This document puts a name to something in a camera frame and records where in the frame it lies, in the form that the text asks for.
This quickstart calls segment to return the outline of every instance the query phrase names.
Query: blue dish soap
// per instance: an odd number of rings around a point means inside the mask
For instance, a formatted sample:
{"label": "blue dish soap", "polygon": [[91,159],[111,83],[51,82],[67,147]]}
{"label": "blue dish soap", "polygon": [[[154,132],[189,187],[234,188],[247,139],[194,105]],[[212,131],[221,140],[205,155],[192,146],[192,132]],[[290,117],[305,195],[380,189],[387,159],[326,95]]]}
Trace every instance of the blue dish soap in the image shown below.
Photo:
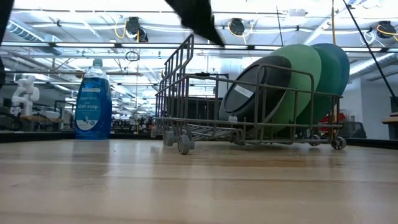
{"label": "blue dish soap", "polygon": [[102,60],[95,59],[81,81],[76,103],[76,139],[105,140],[111,132],[112,95]]}

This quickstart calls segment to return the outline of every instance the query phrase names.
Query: wooden surface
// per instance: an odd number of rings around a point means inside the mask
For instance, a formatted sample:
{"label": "wooden surface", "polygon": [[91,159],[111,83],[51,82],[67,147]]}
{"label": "wooden surface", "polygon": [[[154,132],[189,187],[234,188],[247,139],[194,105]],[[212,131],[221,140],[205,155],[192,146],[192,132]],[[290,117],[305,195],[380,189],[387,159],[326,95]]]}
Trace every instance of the wooden surface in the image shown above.
{"label": "wooden surface", "polygon": [[0,144],[0,223],[398,223],[398,151]]}

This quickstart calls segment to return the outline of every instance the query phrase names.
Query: wire dish rack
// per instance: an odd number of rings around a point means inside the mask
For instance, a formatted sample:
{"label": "wire dish rack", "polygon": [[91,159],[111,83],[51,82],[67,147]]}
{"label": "wire dish rack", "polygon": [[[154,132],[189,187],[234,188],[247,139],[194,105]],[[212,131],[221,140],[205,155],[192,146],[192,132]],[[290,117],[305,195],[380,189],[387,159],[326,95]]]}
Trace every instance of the wire dish rack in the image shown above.
{"label": "wire dish rack", "polygon": [[[314,90],[313,75],[306,72],[300,72],[289,68],[278,67],[275,65],[261,64],[259,68],[274,68],[280,70],[290,70],[291,72],[299,73],[310,77],[311,90],[298,90],[293,88],[286,88],[281,86],[270,86],[260,84],[257,78],[257,83],[241,82],[237,80],[227,80],[219,76],[208,75],[192,75],[186,74],[186,67],[193,58],[194,51],[194,35],[191,34],[180,45],[180,47],[170,56],[165,63],[165,77],[160,82],[160,90],[156,94],[156,109],[155,109],[155,127],[152,128],[151,136],[156,137],[158,134],[163,135],[163,143],[165,146],[173,146],[177,143],[178,152],[186,155],[190,150],[195,148],[195,141],[209,141],[220,140],[229,141],[237,145],[261,145],[261,144],[293,144],[293,143],[309,143],[311,146],[318,146],[320,144],[331,144],[334,149],[341,150],[346,147],[346,141],[337,137],[338,130],[342,128],[340,125],[339,116],[335,116],[335,111],[340,110],[341,96],[331,93],[320,93]],[[196,98],[189,97],[191,79],[197,80],[213,80],[215,81],[215,98]],[[229,85],[234,83],[241,85],[251,85],[256,87],[254,97],[254,122],[238,121],[236,117],[230,117],[228,121],[218,119],[218,110],[220,107],[220,99],[218,96],[218,88],[220,82],[228,82]],[[267,98],[262,97],[260,100],[260,90],[263,89],[262,94],[266,95],[269,89],[292,91],[295,95],[294,115],[292,122],[289,124],[279,124],[272,122],[262,122],[265,120],[272,121],[272,117],[266,119],[265,105]],[[311,96],[310,106],[310,122],[308,124],[297,124],[297,102],[299,94],[309,94]],[[328,114],[329,122],[327,124],[313,123],[313,99],[314,95],[326,95],[331,97],[332,105]],[[207,105],[213,105],[210,111],[209,106],[199,108],[199,101],[205,100]],[[190,102],[196,101],[196,115],[192,118],[188,115],[188,106]],[[199,110],[207,110],[205,118],[199,118]],[[276,127],[284,127],[289,129],[287,136],[278,136]],[[328,129],[330,134],[327,139],[321,139],[320,136],[314,134],[316,129]]]}

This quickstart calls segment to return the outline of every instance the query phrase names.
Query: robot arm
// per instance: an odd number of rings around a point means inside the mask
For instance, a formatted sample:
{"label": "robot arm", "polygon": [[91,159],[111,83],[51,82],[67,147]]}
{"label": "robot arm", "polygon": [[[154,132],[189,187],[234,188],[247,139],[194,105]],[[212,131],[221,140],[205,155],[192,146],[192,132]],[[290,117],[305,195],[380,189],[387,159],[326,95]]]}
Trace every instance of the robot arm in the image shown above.
{"label": "robot arm", "polygon": [[12,108],[10,109],[11,114],[18,114],[20,112],[19,104],[24,104],[23,115],[30,115],[32,112],[33,101],[37,101],[40,98],[40,90],[37,87],[34,87],[33,82],[36,80],[36,77],[29,76],[27,78],[21,78],[18,80],[17,90],[12,95]]}

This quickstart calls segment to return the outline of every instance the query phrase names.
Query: rack wheel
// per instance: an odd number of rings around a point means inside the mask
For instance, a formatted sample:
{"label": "rack wheel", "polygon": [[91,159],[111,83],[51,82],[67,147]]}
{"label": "rack wheel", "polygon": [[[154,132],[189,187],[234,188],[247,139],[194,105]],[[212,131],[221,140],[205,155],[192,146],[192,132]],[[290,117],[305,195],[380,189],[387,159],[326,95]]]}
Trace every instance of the rack wheel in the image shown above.
{"label": "rack wheel", "polygon": [[[312,140],[321,140],[321,137],[319,137],[318,135],[314,134],[312,135]],[[319,146],[320,143],[314,143],[314,142],[310,142],[310,146]]]}
{"label": "rack wheel", "polygon": [[336,140],[332,140],[331,146],[336,150],[342,150],[347,146],[347,142],[342,137],[337,137]]}
{"label": "rack wheel", "polygon": [[194,142],[194,140],[191,140],[189,149],[191,149],[191,150],[194,150],[194,149],[195,149],[195,142]]}
{"label": "rack wheel", "polygon": [[156,127],[153,127],[153,128],[150,130],[150,137],[151,137],[151,138],[156,138],[156,136],[157,136],[157,128],[156,128]]}
{"label": "rack wheel", "polygon": [[165,146],[173,146],[174,144],[174,132],[173,131],[165,131],[163,133],[163,145]]}
{"label": "rack wheel", "polygon": [[188,136],[180,136],[177,147],[178,147],[178,152],[181,155],[187,155],[191,148],[191,140],[189,139]]}

